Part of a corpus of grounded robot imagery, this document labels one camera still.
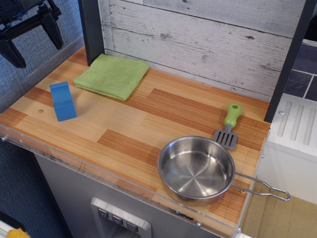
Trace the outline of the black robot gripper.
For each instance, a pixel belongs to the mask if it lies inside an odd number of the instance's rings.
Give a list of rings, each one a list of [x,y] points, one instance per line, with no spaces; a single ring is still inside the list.
[[[53,0],[2,0],[0,2],[0,54],[16,68],[26,62],[12,39],[42,26],[54,46],[60,50],[63,40],[57,24],[61,15]]]

